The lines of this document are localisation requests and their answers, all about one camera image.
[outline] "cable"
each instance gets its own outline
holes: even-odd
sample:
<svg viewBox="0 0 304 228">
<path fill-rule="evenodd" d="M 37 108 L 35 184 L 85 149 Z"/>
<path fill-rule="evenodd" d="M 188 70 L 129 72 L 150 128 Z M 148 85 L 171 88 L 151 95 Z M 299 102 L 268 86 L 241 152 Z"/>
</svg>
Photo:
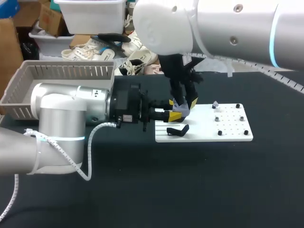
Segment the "cable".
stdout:
<svg viewBox="0 0 304 228">
<path fill-rule="evenodd" d="M 5 208 L 4 212 L 0 215 L 0 222 L 4 219 L 4 217 L 7 215 L 7 213 L 10 211 L 11 207 L 13 206 L 17 197 L 18 188 L 19 188 L 19 174 L 15 174 L 14 192 L 9 201 L 9 204 Z"/>
<path fill-rule="evenodd" d="M 193 54 L 193 53 L 187 53 L 187 55 L 190 55 L 192 57 L 198 57 L 198 58 L 207 58 L 206 55 L 204 54 Z M 269 76 L 281 83 L 283 83 L 284 85 L 300 92 L 301 94 L 304 94 L 304 86 L 293 81 L 293 80 L 290 80 L 288 77 L 285 77 L 277 72 L 274 72 L 272 70 L 270 70 L 269 68 L 263 66 L 263 65 L 260 65 L 260 64 L 257 64 L 257 63 L 250 63 L 250 62 L 246 62 L 244 60 L 237 60 L 237 59 L 231 59 L 231 58 L 226 58 L 226 57 L 219 57 L 219 56 L 215 56 L 215 59 L 218 59 L 218 60 L 222 60 L 222 61 L 227 61 L 227 62 L 234 62 L 234 63 L 240 63 L 240 64 L 243 64 L 245 66 L 249 66 L 251 68 L 254 68 L 256 70 L 258 70 L 259 72 L 263 73 L 264 75 L 266 76 Z"/>
<path fill-rule="evenodd" d="M 92 177 L 92 156 L 91 156 L 91 145 L 92 139 L 96 131 L 102 127 L 116 127 L 115 123 L 101 123 L 100 125 L 96 126 L 93 131 L 90 133 L 89 140 L 88 140 L 88 148 L 87 148 L 87 161 L 88 161 L 88 175 L 86 176 L 85 173 L 80 169 L 80 167 L 71 159 L 71 157 L 57 144 L 55 140 L 42 134 L 37 131 L 33 131 L 31 129 L 27 129 L 25 135 L 31 136 L 35 135 L 36 137 L 40 137 L 46 140 L 51 146 L 53 146 L 57 151 L 59 151 L 65 159 L 70 163 L 71 166 L 79 173 L 79 175 L 85 179 L 86 181 L 91 180 Z"/>
<path fill-rule="evenodd" d="M 78 167 L 77 164 L 70 158 L 70 156 L 68 156 L 68 154 L 57 144 L 57 142 L 55 140 L 51 139 L 50 137 L 46 136 L 45 134 L 42 134 L 37 131 L 33 131 L 32 129 L 27 129 L 26 130 L 27 132 L 25 132 L 24 135 L 27 135 L 27 136 L 34 135 L 36 137 L 40 137 L 40 138 L 46 140 L 56 150 L 58 150 L 60 153 L 62 153 L 62 155 L 65 157 L 65 159 L 70 163 L 70 165 L 72 165 L 75 168 L 75 170 L 80 174 L 80 176 L 82 176 L 83 179 L 85 179 L 86 181 L 89 181 L 89 180 L 91 180 L 91 177 L 92 177 L 92 156 L 91 156 L 92 140 L 93 140 L 93 136 L 97 132 L 97 130 L 99 130 L 102 127 L 116 127 L 116 124 L 115 123 L 102 123 L 102 124 L 96 126 L 90 133 L 88 145 L 87 145 L 87 160 L 88 160 L 88 175 L 87 176 L 82 172 L 80 167 Z M 4 219 L 4 217 L 7 215 L 7 213 L 13 206 L 13 203 L 15 202 L 16 197 L 17 197 L 18 189 L 19 189 L 19 175 L 15 174 L 14 192 L 9 201 L 9 204 L 7 205 L 4 212 L 0 216 L 0 222 Z"/>
</svg>

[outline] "white pegboard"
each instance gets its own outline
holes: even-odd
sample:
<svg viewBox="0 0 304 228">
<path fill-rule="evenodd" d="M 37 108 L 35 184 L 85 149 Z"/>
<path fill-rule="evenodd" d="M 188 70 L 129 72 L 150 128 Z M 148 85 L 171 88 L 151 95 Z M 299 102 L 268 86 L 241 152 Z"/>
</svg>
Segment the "white pegboard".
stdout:
<svg viewBox="0 0 304 228">
<path fill-rule="evenodd" d="M 248 142 L 253 140 L 251 128 L 242 104 L 219 104 L 212 109 L 212 104 L 197 104 L 182 123 L 164 123 L 155 121 L 155 140 L 158 143 L 192 143 L 192 142 Z M 167 128 L 182 130 L 189 124 L 190 129 L 184 137 L 167 134 Z"/>
</svg>

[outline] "black tabletop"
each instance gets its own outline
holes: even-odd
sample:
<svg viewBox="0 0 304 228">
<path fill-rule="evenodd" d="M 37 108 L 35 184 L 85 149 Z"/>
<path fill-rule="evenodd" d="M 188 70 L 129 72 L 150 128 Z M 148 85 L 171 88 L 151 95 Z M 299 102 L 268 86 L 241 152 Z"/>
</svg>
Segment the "black tabletop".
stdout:
<svg viewBox="0 0 304 228">
<path fill-rule="evenodd" d="M 298 72 L 285 76 L 304 84 Z M 103 128 L 93 140 L 93 177 L 21 175 L 17 200 L 0 228 L 286 228 L 304 226 L 304 95 L 260 73 L 206 74 L 199 104 L 242 103 L 252 142 L 156 143 L 154 124 Z M 170 98 L 162 76 L 140 82 Z M 2 127 L 23 132 L 37 122 Z M 88 136 L 92 127 L 87 127 Z M 0 210 L 13 176 L 0 178 Z"/>
</svg>

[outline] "white sneaker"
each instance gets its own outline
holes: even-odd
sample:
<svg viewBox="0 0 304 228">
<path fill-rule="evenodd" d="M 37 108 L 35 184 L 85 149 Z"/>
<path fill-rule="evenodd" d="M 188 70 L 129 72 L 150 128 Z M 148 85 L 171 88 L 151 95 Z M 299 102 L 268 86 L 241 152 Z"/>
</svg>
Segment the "white sneaker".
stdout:
<svg viewBox="0 0 304 228">
<path fill-rule="evenodd" d="M 145 46 L 142 46 L 142 48 L 140 50 L 148 50 L 148 51 L 150 51 Z M 150 54 L 151 54 L 151 60 L 150 60 L 150 62 L 147 65 L 151 65 L 151 64 L 155 63 L 158 60 L 158 55 L 157 54 L 155 54 L 154 52 L 151 52 L 151 51 L 150 51 Z"/>
<path fill-rule="evenodd" d="M 93 49 L 96 51 L 100 51 L 105 46 L 106 46 L 105 44 L 98 42 L 97 40 L 89 39 L 85 44 L 80 44 L 77 45 L 76 47 L 81 49 Z"/>
<path fill-rule="evenodd" d="M 111 49 L 105 50 L 102 55 L 98 54 L 99 52 L 92 49 L 81 49 L 79 47 L 74 48 L 73 50 L 63 50 L 61 52 L 63 60 L 99 60 L 99 61 L 109 61 L 112 60 L 115 56 L 115 52 Z"/>
<path fill-rule="evenodd" d="M 135 51 L 138 51 L 143 46 L 141 40 L 138 38 L 136 31 L 128 35 L 131 39 L 129 43 L 123 43 L 122 49 L 124 49 L 124 54 L 129 57 Z"/>
<path fill-rule="evenodd" d="M 152 59 L 148 49 L 134 52 L 120 67 L 115 70 L 115 75 L 138 75 Z"/>
</svg>

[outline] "plastic basket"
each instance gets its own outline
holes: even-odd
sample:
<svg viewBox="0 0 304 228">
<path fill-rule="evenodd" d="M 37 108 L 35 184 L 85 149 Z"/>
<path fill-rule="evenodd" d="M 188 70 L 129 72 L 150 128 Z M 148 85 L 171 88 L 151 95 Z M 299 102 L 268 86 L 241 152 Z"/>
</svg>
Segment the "plastic basket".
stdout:
<svg viewBox="0 0 304 228">
<path fill-rule="evenodd" d="M 15 120 L 35 120 L 30 97 L 38 83 L 105 88 L 112 92 L 113 61 L 24 61 L 11 78 L 0 106 Z"/>
</svg>

